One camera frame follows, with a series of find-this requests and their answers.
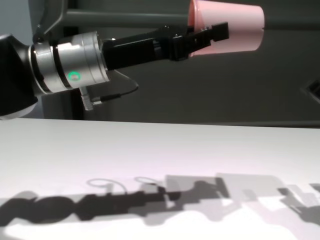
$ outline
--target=silver metal joint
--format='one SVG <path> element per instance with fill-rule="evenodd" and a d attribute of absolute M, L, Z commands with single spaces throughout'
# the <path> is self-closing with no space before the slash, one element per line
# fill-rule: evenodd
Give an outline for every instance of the silver metal joint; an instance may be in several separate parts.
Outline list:
<path fill-rule="evenodd" d="M 35 58 L 32 68 L 37 86 L 51 94 L 109 82 L 99 42 L 98 34 L 89 32 L 57 44 L 35 44 L 29 55 Z"/>

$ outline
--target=cable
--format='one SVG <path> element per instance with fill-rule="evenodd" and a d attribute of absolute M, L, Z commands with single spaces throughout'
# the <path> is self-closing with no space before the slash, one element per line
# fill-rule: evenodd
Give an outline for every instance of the cable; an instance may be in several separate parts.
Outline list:
<path fill-rule="evenodd" d="M 162 187 L 162 184 L 160 181 L 149 178 L 149 177 L 137 176 L 134 178 L 134 180 L 141 184 L 149 184 L 149 185 L 156 185 L 158 187 Z"/>
<path fill-rule="evenodd" d="M 111 95 L 106 95 L 106 96 L 99 96 L 99 97 L 95 97 L 93 100 L 92 100 L 92 104 L 95 106 L 95 105 L 100 105 L 102 103 L 105 103 L 105 102 L 108 102 L 108 101 L 111 101 L 111 100 L 114 100 L 114 99 L 119 99 L 121 98 L 122 96 L 125 96 L 125 95 L 129 95 L 129 94 L 132 94 L 136 91 L 138 91 L 139 89 L 139 85 L 138 83 L 131 79 L 130 77 L 122 74 L 121 72 L 117 71 L 117 70 L 114 70 L 115 72 L 117 72 L 119 75 L 121 75 L 122 77 L 126 78 L 127 80 L 133 82 L 135 84 L 135 88 L 130 90 L 130 91 L 126 91 L 126 92 L 123 92 L 123 93 L 116 93 L 116 94 L 111 94 Z"/>
<path fill-rule="evenodd" d="M 103 188 L 103 189 L 107 189 L 108 188 L 108 184 L 94 184 L 95 182 L 109 182 L 109 183 L 116 184 L 116 185 L 120 186 L 123 189 L 125 194 L 128 194 L 128 190 L 127 190 L 126 186 L 123 185 L 122 183 L 118 182 L 118 181 L 115 181 L 115 180 L 104 179 L 104 178 L 94 178 L 94 179 L 88 180 L 86 183 L 89 186 L 95 187 L 95 188 Z"/>

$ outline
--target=gray wall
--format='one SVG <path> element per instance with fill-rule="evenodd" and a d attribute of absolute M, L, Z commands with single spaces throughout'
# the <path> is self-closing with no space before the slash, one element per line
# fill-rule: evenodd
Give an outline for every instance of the gray wall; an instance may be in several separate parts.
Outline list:
<path fill-rule="evenodd" d="M 188 0 L 80 0 L 97 11 L 179 11 Z M 267 19 L 319 15 L 317 0 L 234 0 L 257 4 Z M 121 38 L 150 29 L 82 28 L 104 38 Z M 157 123 L 309 122 L 320 123 L 320 105 L 302 87 L 320 77 L 319 31 L 267 31 L 256 52 L 199 56 L 184 62 L 160 61 L 122 69 L 140 91 L 115 100 L 87 119 Z M 90 88 L 94 95 L 129 89 L 112 81 Z"/>
<path fill-rule="evenodd" d="M 27 0 L 0 1 L 0 35 L 12 34 L 26 45 L 32 44 L 32 24 Z M 29 118 L 43 118 L 42 102 L 29 114 Z"/>

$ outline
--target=metal bracket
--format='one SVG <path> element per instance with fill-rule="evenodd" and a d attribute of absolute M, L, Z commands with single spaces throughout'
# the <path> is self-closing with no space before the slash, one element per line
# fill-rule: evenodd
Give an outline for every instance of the metal bracket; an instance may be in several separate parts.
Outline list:
<path fill-rule="evenodd" d="M 36 27 L 33 43 L 41 43 L 49 38 L 49 33 L 65 18 L 68 11 L 68 0 L 45 0 L 44 12 Z"/>
<path fill-rule="evenodd" d="M 90 95 L 86 87 L 80 87 L 81 99 L 86 111 L 92 111 L 94 109 L 94 105 L 91 102 Z"/>

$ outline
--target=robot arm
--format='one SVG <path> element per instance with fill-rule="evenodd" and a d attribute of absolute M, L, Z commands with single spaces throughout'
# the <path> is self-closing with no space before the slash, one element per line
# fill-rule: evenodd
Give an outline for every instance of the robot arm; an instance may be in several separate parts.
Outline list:
<path fill-rule="evenodd" d="M 108 71 L 157 60 L 182 61 L 212 41 L 229 38 L 228 23 L 194 32 L 164 26 L 156 31 L 102 42 L 96 32 L 26 46 L 0 38 L 0 119 L 31 112 L 37 96 L 108 82 Z"/>

